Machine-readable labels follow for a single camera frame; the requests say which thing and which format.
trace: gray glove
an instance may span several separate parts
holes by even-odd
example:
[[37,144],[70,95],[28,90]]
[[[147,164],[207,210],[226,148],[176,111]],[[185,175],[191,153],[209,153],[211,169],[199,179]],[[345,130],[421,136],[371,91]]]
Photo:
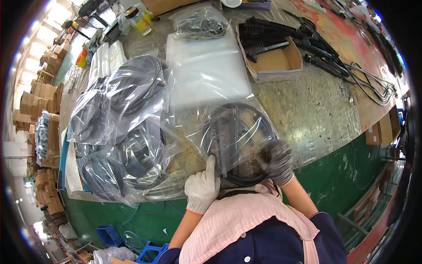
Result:
[[266,143],[263,150],[270,153],[269,161],[260,156],[257,160],[267,177],[280,187],[288,184],[293,179],[292,149],[285,142],[275,140]]

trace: work glove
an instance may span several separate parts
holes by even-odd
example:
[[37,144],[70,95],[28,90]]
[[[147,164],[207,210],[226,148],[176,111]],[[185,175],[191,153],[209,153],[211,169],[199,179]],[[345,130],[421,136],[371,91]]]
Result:
[[220,191],[220,177],[214,176],[215,157],[210,155],[205,171],[190,175],[185,182],[187,196],[186,210],[199,215],[205,214]]
[[257,156],[264,173],[273,180],[274,184],[280,187],[287,185],[293,179],[292,149],[279,140],[267,142],[262,149],[269,154],[268,158],[262,155]]

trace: worker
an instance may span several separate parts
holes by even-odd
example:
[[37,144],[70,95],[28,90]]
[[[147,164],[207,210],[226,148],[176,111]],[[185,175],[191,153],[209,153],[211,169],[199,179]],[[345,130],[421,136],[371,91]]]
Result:
[[[258,162],[269,179],[224,190],[220,200],[213,155],[205,171],[189,176],[186,213],[158,264],[347,262],[332,218],[318,212],[293,173],[291,149],[281,141],[265,149],[268,160]],[[290,206],[283,204],[281,191]]]

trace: blue plastic crate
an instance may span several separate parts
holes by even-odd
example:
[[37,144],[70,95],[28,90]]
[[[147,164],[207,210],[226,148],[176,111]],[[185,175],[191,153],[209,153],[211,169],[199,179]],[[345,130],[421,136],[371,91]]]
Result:
[[99,226],[95,231],[106,246],[118,247],[123,244],[123,239],[113,225]]

